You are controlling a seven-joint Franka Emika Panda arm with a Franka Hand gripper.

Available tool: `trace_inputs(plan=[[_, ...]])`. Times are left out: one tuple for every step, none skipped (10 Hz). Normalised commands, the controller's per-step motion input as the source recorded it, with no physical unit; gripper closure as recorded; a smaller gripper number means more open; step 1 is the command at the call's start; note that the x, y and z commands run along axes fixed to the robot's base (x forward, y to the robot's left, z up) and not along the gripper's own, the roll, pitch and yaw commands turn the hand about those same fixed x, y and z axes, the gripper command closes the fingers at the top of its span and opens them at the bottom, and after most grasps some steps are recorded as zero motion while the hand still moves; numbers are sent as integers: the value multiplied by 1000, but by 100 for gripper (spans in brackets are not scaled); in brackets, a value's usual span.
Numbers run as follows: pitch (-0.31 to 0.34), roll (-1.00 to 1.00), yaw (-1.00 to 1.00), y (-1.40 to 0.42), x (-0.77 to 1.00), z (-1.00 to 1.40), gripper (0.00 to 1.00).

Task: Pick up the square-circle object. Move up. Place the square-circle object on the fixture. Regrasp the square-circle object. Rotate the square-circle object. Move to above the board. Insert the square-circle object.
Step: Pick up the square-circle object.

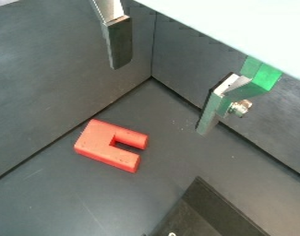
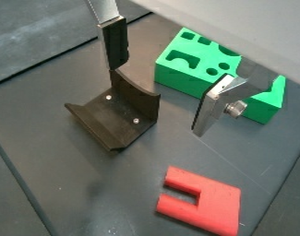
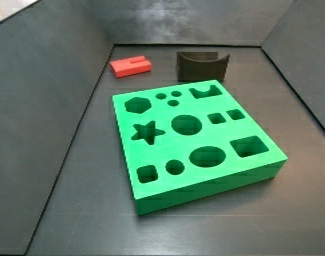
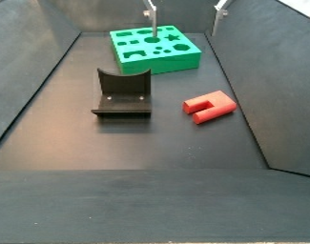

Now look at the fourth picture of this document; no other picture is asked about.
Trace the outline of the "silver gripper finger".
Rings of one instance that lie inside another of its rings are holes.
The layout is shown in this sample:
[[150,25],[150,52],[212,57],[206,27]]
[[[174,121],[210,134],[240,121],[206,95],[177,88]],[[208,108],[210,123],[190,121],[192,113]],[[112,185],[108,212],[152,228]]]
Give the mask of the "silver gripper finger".
[[233,0],[220,0],[218,3],[214,5],[216,16],[212,27],[212,36],[216,36],[220,21],[224,19],[225,16],[229,15],[228,7],[232,4],[232,1]]
[[144,11],[144,15],[150,18],[153,22],[153,34],[157,36],[157,6],[153,3],[153,0],[142,0],[146,6],[146,10]]

